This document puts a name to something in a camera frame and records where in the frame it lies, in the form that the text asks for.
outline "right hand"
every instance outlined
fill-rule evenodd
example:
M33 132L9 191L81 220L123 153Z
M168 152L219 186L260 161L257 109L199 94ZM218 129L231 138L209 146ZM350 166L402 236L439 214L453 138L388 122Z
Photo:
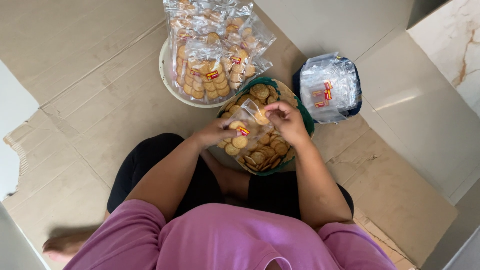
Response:
M300 110L284 101L270 103L264 109L267 111L265 116L268 120L276 126L282 137L293 147L310 141Z

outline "white bowl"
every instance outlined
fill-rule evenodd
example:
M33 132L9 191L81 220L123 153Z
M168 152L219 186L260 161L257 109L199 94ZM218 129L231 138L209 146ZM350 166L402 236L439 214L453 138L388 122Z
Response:
M172 93L174 97L176 97L181 102L198 108L221 107L226 102L223 101L217 104L203 104L199 100L186 99L186 94L180 94L181 91L178 87L175 86L173 80L175 74L173 72L173 63L170 54L170 48L168 47L168 38L167 40L165 40L165 43L163 43L162 50L160 50L160 57L158 58L158 68L160 69L160 75L162 76L162 81L165 84L165 87L170 91L170 93Z

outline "stack of empty plastic bags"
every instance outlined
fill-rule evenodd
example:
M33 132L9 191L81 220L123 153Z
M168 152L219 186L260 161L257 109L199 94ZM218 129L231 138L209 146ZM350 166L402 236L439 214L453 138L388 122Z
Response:
M350 60L340 60L338 52L310 58L300 72L300 97L308 112L320 123L347 119L357 107L360 84Z

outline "left hand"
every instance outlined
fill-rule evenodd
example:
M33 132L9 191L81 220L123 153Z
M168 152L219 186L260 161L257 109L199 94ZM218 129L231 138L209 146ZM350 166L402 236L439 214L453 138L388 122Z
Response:
M200 143L202 148L216 145L226 138L235 138L241 135L240 131L225 129L228 118L217 118L204 127L201 131L192 135Z

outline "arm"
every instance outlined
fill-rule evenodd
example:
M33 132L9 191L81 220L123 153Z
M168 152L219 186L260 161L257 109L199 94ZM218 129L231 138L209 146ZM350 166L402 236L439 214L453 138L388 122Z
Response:
M318 231L331 222L351 222L345 198L310 140L300 111L286 102L265 106L268 119L296 151L297 182L302 221Z
M125 201L139 199L151 203L169 222L187 191L200 152L222 139L239 136L236 130L224 130L226 121L216 119L184 140L143 176Z

